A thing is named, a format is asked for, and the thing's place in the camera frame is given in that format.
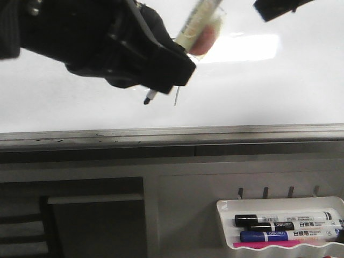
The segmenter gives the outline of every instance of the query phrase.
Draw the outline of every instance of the white surface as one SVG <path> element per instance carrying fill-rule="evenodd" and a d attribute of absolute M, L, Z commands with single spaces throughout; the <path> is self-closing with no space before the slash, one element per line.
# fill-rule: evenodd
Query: white surface
<path fill-rule="evenodd" d="M 174 37 L 195 1 L 146 0 Z M 316 0 L 264 23 L 253 0 L 224 0 L 223 32 L 174 107 L 22 51 L 0 62 L 0 132 L 344 123 L 344 4 Z"/>
<path fill-rule="evenodd" d="M 326 255 L 343 254 L 344 244 L 335 242 L 322 246 L 300 244 L 286 248 L 280 246 L 269 246 L 263 249 L 252 249 L 249 247 L 233 248 L 234 242 L 240 242 L 240 232 L 243 228 L 235 227 L 234 217 L 236 214 L 281 214 L 326 211 L 336 218 L 344 218 L 344 202 L 338 197 L 318 198 L 288 198 L 288 199 L 248 199 L 248 200 L 219 200 L 217 210 L 222 225 L 224 242 L 228 246 L 229 257 L 322 257 Z"/>

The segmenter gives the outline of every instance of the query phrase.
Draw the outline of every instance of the marker holder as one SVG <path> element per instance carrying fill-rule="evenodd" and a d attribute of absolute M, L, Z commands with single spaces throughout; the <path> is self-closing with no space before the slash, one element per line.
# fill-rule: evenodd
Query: marker holder
<path fill-rule="evenodd" d="M 342 257 L 344 254 L 344 244 L 336 242 L 328 242 L 323 245 L 321 243 L 320 245 L 301 243 L 294 247 L 268 246 L 263 249 L 233 247 L 234 242 L 240 242 L 240 232 L 245 230 L 243 227 L 236 227 L 234 222 L 236 214 L 259 215 L 327 211 L 344 218 L 344 201 L 339 197 L 219 200 L 217 209 L 222 240 L 224 245 L 228 247 L 227 253 L 230 258 L 323 257 L 325 255 Z"/>

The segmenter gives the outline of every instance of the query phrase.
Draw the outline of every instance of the pink marker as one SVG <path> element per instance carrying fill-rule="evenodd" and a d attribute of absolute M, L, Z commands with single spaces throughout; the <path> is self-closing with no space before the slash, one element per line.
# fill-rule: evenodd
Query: pink marker
<path fill-rule="evenodd" d="M 273 241 L 273 242 L 247 242 L 247 243 L 233 243 L 235 248 L 238 247 L 250 247 L 254 249 L 262 249 L 267 246 L 283 246 L 283 247 L 294 247 L 299 245 L 301 242 L 298 240 L 290 241 Z"/>

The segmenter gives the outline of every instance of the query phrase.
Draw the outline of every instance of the blue marker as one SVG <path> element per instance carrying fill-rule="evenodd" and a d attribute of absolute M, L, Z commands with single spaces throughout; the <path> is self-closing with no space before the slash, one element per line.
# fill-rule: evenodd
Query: blue marker
<path fill-rule="evenodd" d="M 289 240 L 299 240 L 300 242 L 313 240 L 334 241 L 338 235 L 339 230 L 337 229 L 274 232 L 242 231 L 240 233 L 240 240 L 241 242 L 268 242 Z"/>

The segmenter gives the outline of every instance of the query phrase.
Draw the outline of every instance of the pen tip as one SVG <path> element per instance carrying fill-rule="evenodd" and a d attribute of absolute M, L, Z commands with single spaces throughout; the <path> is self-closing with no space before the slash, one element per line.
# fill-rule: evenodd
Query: pen tip
<path fill-rule="evenodd" d="M 145 105 L 148 105 L 149 102 L 151 102 L 151 100 L 150 100 L 149 98 L 146 98 L 145 101 L 144 101 L 144 104 L 145 104 Z"/>

